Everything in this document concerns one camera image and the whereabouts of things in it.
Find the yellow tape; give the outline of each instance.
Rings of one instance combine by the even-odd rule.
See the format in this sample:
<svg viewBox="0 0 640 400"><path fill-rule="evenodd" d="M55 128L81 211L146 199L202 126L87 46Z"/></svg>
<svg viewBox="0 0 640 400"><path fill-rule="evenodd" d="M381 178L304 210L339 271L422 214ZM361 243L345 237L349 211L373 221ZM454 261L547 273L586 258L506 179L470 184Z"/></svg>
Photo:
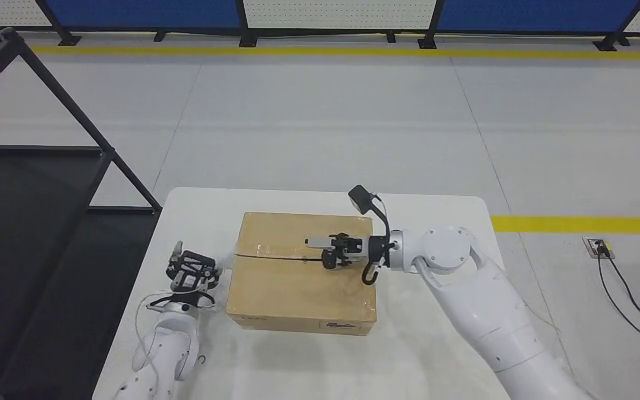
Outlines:
<svg viewBox="0 0 640 400"><path fill-rule="evenodd" d="M636 217L526 217L493 216L496 232L530 233L635 233L640 234Z"/></svg>
<svg viewBox="0 0 640 400"><path fill-rule="evenodd" d="M640 53L593 51L517 51L460 49L402 49L345 47L127 47L127 46L32 46L41 54L109 56L349 56L349 57L474 57L512 59L614 59L640 60Z"/></svg>

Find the power outlet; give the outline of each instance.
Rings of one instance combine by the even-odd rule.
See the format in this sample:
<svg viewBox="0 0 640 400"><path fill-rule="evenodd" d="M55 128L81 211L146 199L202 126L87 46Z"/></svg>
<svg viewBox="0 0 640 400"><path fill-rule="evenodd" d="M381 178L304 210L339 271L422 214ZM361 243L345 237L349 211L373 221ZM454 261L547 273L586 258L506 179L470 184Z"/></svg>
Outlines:
<svg viewBox="0 0 640 400"><path fill-rule="evenodd" d="M598 242L604 242L604 245L609 249L609 254L611 255L611 259L616 258L615 254L613 254L613 250L611 249L611 245L607 243L606 240L602 238L589 238L583 237L582 241L584 242L585 247L587 248L587 252L591 256L591 258L598 258Z"/></svg>

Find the floor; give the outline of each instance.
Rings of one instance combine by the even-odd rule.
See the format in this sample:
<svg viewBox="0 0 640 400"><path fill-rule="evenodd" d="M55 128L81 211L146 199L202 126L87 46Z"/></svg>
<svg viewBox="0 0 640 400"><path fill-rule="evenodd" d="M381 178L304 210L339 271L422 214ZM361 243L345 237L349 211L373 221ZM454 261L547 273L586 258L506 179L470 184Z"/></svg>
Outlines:
<svg viewBox="0 0 640 400"><path fill-rule="evenodd" d="M264 45L321 40L379 45L362 38ZM46 35L28 41L54 43ZM144 35L87 35L81 44L138 42L152 44ZM211 45L197 36L165 42ZM511 43L443 39L440 48ZM522 39L517 47L592 46ZM178 186L346 191L361 183L378 192L475 195L494 215L640 215L640 61L42 59L161 203ZM0 93L0 144L92 144L25 64L16 61L0 74ZM109 171L94 203L145 204L117 170ZM498 240L509 276L554 356L595 397L635 399L640 336L602 291L584 235L501 233ZM640 238L606 238L640 293ZM608 266L605 279L639 324Z"/></svg>

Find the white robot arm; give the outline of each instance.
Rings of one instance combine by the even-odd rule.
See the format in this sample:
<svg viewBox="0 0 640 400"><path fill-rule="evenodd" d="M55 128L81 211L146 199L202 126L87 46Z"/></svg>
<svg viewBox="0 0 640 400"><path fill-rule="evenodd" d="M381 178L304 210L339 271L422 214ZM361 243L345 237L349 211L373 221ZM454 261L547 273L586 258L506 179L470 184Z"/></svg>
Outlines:
<svg viewBox="0 0 640 400"><path fill-rule="evenodd" d="M173 399L176 381L187 379L198 359L200 309L213 307L207 291L217 286L221 269L211 258L183 252L178 242L166 272L173 280L171 291L147 305L160 315L141 340L133 357L134 374L118 388L117 400Z"/></svg>
<svg viewBox="0 0 640 400"><path fill-rule="evenodd" d="M456 331L489 364L512 399L592 398L552 359L531 325L522 297L467 229L431 229L424 234L390 231L386 214L373 204L373 199L381 201L377 195L358 185L349 197L361 214L373 211L380 217L386 234L354 238L341 233L307 239L308 246L323 249L325 268L338 269L366 259L362 281L367 285L377 278L372 266L409 273L415 268ZM438 281L436 275L453 274L469 258L477 267L473 276L448 285Z"/></svg>

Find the metal pole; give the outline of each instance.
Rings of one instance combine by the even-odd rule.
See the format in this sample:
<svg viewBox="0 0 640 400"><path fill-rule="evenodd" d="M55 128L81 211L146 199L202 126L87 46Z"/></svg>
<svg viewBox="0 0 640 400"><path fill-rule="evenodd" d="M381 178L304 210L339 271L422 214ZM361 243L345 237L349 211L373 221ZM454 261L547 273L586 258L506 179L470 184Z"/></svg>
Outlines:
<svg viewBox="0 0 640 400"><path fill-rule="evenodd" d="M256 47L258 37L249 29L247 21L247 12L244 9L244 1L236 0L236 11L240 20L240 47Z"/></svg>
<svg viewBox="0 0 640 400"><path fill-rule="evenodd" d="M40 7L44 16L47 17L53 29L60 35L62 40L58 43L58 46L75 46L78 44L82 36L73 36L67 28L64 28L45 0L36 0L36 4Z"/></svg>
<svg viewBox="0 0 640 400"><path fill-rule="evenodd" d="M440 22L440 14L444 8L444 0L436 0L436 5L433 8L433 14L431 15L431 21L429 22L429 29L425 33L423 39L418 39L418 46L421 49L437 49L434 37L436 35L436 29Z"/></svg>
<svg viewBox="0 0 640 400"><path fill-rule="evenodd" d="M639 11L640 11L640 1L636 3L635 7L633 7L629 15L627 15L624 21L622 21L622 24L620 24L620 26L615 32L608 34L602 40L593 42L593 44L600 51L616 51L616 48L613 46L616 42L620 42L620 44L624 46L625 45L625 43L623 43L623 41L625 40L624 30L627 29L627 26L629 26L629 24L631 23L631 21L633 21L633 19L636 17Z"/></svg>
<svg viewBox="0 0 640 400"><path fill-rule="evenodd" d="M113 154L113 162L118 166L120 171L124 174L124 176L129 179L129 181L133 184L133 186L138 189L140 194L149 202L151 207L157 212L162 211L162 206L158 201L153 197L151 192L147 190L144 184L138 179L138 177L131 171L131 168L124 162L122 157L116 152L116 150L111 146L111 144L107 141L107 139L102 136L98 128L91 122L87 114L80 109L80 106L76 104L76 102L69 96L66 90L60 85L60 83L56 80L56 78L49 72L47 67L42 64L42 62L38 59L38 57L31 51L29 46L24 42L24 39L14 31L15 40L20 40L19 46L20 56L24 59L24 61L31 67L33 72L38 75L38 77L44 82L45 85L51 90L51 92L60 100L63 106L73 117L82 125L82 127L87 131L87 133L96 141L98 146L102 148L102 150L106 153Z"/></svg>

